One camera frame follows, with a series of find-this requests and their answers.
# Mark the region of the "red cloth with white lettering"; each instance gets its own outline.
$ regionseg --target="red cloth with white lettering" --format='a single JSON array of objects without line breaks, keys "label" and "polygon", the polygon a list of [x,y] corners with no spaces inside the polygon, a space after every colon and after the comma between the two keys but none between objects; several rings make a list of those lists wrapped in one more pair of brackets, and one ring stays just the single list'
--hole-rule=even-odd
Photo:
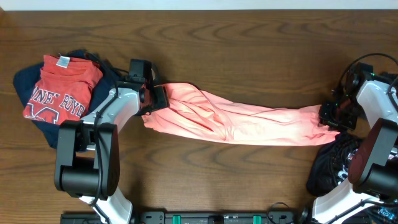
[{"label": "red cloth with white lettering", "polygon": [[44,55],[41,79],[25,107],[25,118],[61,124],[87,113],[91,92],[102,77],[99,65],[80,58],[70,58],[67,68],[57,62],[57,57]]}]

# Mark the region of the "pink cloth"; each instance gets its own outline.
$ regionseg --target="pink cloth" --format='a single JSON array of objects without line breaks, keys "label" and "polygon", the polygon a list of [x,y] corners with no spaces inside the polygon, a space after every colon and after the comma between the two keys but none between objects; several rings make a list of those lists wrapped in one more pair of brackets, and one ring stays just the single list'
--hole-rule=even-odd
[{"label": "pink cloth", "polygon": [[170,107],[142,116],[145,127],[186,138],[231,144],[314,146],[337,131],[319,125],[320,105],[270,109],[233,103],[188,83],[165,84]]}]

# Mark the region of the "navy cloth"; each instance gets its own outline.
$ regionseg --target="navy cloth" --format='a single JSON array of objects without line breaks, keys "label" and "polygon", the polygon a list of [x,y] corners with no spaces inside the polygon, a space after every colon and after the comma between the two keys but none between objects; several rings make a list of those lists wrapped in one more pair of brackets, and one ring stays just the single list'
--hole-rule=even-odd
[{"label": "navy cloth", "polygon": [[[85,57],[85,51],[83,50],[70,52],[66,56],[90,59]],[[32,95],[35,84],[40,80],[40,69],[43,66],[44,63],[42,62],[29,68],[25,68],[17,72],[14,77],[14,88],[17,91],[18,97],[24,107],[26,106],[30,96]],[[107,75],[105,74],[103,68],[100,69],[103,73],[103,77],[99,80],[99,82],[93,89],[90,105],[88,107],[88,114],[93,112],[109,95],[109,91],[113,87],[113,79],[109,75],[111,75],[115,80],[120,79],[119,75],[113,70],[111,70],[108,73],[109,75]],[[58,143],[58,131],[60,129],[60,126],[44,121],[32,120],[32,122],[43,132],[49,146],[56,149]]]}]

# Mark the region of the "white tag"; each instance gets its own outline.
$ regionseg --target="white tag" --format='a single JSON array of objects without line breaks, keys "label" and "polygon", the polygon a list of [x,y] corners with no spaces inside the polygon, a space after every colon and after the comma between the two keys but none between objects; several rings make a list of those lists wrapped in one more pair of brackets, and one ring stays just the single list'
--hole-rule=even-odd
[{"label": "white tag", "polygon": [[63,67],[63,68],[67,68],[67,67],[68,67],[68,64],[69,64],[69,60],[70,60],[69,57],[61,56],[61,57],[58,59],[57,65],[60,66],[60,67]]}]

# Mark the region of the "wooden surface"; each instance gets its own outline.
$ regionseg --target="wooden surface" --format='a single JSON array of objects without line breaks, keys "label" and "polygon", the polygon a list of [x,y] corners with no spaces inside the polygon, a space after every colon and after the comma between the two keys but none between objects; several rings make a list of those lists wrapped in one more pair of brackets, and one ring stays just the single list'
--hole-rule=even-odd
[{"label": "wooden surface", "polygon": [[[53,184],[55,151],[22,117],[14,74],[43,54],[88,49],[127,69],[157,64],[231,101],[299,108],[329,97],[344,68],[370,52],[397,56],[396,11],[5,12],[0,19],[0,223],[57,223],[90,208]],[[382,58],[376,70],[396,71]],[[137,207],[299,207],[319,147],[217,144],[157,133],[140,118],[119,135],[119,185]]]}]

